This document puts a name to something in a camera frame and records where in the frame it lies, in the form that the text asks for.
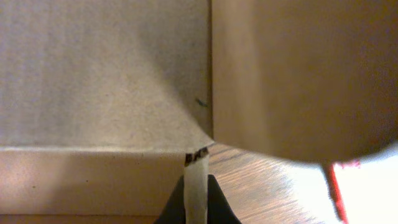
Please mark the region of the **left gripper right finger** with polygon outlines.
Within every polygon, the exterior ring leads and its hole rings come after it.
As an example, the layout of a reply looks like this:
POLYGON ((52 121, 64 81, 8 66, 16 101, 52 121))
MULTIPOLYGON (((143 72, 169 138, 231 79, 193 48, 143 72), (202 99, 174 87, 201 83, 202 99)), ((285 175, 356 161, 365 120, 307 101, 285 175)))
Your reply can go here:
POLYGON ((208 175, 207 224, 241 224, 214 175, 208 175))

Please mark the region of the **brown cardboard box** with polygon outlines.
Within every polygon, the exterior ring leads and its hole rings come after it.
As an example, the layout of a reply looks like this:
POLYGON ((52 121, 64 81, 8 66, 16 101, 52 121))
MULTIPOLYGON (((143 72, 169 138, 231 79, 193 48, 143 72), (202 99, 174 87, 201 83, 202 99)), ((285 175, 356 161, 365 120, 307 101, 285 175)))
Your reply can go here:
POLYGON ((208 223, 209 148, 397 140, 396 1, 1 1, 1 222, 208 223))

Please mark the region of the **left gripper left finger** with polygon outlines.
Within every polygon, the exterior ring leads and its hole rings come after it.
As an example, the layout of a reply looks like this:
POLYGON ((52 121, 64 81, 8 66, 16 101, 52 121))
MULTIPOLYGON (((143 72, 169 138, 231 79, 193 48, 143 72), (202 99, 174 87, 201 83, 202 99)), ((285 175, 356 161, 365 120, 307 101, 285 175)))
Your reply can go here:
POLYGON ((184 179, 181 176, 154 224, 185 224, 184 179))

